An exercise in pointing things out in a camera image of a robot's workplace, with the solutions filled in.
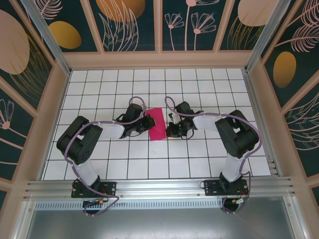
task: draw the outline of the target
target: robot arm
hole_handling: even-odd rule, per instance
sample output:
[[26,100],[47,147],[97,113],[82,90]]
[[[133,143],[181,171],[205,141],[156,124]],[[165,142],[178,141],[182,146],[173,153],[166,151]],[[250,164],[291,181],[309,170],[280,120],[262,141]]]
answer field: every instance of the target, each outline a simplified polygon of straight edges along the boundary
[[[128,123],[137,119],[143,109],[136,104],[130,104],[126,113],[120,115],[115,122]],[[57,142],[57,148],[64,155],[70,140],[84,125],[89,123],[89,120],[79,116],[64,134],[59,138]],[[121,125],[117,123],[108,124],[93,124],[85,128],[80,135],[75,138],[75,141],[71,144],[68,151],[68,161],[71,166],[78,173],[79,177],[85,184],[92,189],[99,191],[100,177],[95,172],[90,156],[97,144],[98,140],[110,139],[110,138],[124,138],[130,136],[132,131],[142,133],[155,126],[155,121],[149,115],[144,115],[141,119],[133,124]]]
[[[230,115],[246,119],[239,110],[233,111]],[[197,129],[212,130],[219,133],[227,151],[227,160],[222,176],[228,182],[234,182],[240,178],[240,166],[245,155],[252,151],[259,141],[257,133],[247,124],[232,118],[197,116],[193,118],[193,121]]]

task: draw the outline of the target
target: vent grille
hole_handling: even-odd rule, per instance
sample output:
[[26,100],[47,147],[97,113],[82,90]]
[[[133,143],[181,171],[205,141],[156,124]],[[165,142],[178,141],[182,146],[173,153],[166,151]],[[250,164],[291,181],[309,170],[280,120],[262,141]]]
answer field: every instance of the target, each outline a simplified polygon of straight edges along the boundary
[[[96,205],[87,210],[106,208],[110,203]],[[221,208],[222,199],[184,199],[184,200],[121,200],[113,205],[112,210],[138,209],[188,209],[188,208]],[[35,205],[36,211],[83,210],[83,201],[42,201]]]

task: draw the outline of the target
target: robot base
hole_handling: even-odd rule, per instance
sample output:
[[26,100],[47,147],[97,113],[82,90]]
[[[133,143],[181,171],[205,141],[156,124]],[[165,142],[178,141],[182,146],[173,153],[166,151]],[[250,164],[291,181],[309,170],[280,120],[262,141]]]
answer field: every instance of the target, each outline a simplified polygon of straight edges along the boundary
[[[96,188],[96,191],[108,195],[115,195],[116,182],[100,182],[98,187]],[[71,198],[102,198],[102,196],[93,193],[92,191],[88,190],[81,182],[75,180],[72,183]]]
[[247,181],[242,179],[242,177],[230,183],[221,174],[220,179],[205,180],[203,183],[206,196],[240,196],[241,193],[248,194]]

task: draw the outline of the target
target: aluminum frame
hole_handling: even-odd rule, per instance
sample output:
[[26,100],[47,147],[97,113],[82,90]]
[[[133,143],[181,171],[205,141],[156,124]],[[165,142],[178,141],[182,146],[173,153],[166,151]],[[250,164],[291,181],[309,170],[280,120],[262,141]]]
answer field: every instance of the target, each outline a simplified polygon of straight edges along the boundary
[[261,32],[254,48],[246,63],[247,72],[251,72],[259,60],[263,50],[267,46],[268,41],[275,33],[283,15],[289,7],[291,0],[278,0],[277,4],[269,17],[267,24]]
[[311,239],[297,197],[284,197],[284,202],[295,237],[297,239]]
[[[200,188],[203,179],[163,179],[163,180],[117,180],[116,195],[121,199],[193,199],[207,198]],[[68,201],[71,198],[72,180],[32,181],[28,183],[24,199],[26,201]],[[252,177],[251,197],[293,196],[294,189],[289,177]]]
[[263,136],[263,147],[266,150],[266,154],[267,155],[267,160],[273,160],[274,164],[275,164],[275,168],[277,170],[277,174],[279,176],[281,176],[282,170],[280,168],[279,165],[279,161],[276,155],[276,151],[275,148],[273,146],[273,143],[271,141],[271,137],[270,137],[270,133],[268,130],[268,126],[267,126],[267,122],[265,120],[265,116],[263,114],[263,112],[261,111],[261,105],[259,102],[259,99],[257,97],[256,94],[256,89],[254,87],[253,81],[250,77],[250,74],[247,72],[243,72],[243,76],[244,76],[244,81],[245,81],[245,85],[247,88],[247,93],[252,105],[252,109],[256,118],[256,123],[258,125],[258,129],[261,132],[262,136]]

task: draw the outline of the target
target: yellow circle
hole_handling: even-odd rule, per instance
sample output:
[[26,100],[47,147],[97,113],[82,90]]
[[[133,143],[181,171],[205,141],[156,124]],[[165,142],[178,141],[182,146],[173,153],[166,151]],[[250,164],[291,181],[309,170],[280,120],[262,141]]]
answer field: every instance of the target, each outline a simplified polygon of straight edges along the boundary
[[49,28],[59,46],[75,49],[81,45],[79,32],[67,22],[55,21],[49,25]]
[[133,12],[135,18],[142,15],[145,10],[145,0],[96,0],[96,3],[101,12],[109,19],[117,22],[130,21],[130,16],[125,12],[125,8]]
[[238,18],[246,26],[263,26],[267,23],[278,0],[241,0]]
[[0,69],[13,75],[25,70],[29,62],[28,36],[21,24],[0,10]]
[[296,59],[288,51],[279,54],[274,65],[274,81],[280,88],[284,88],[293,79],[296,72]]

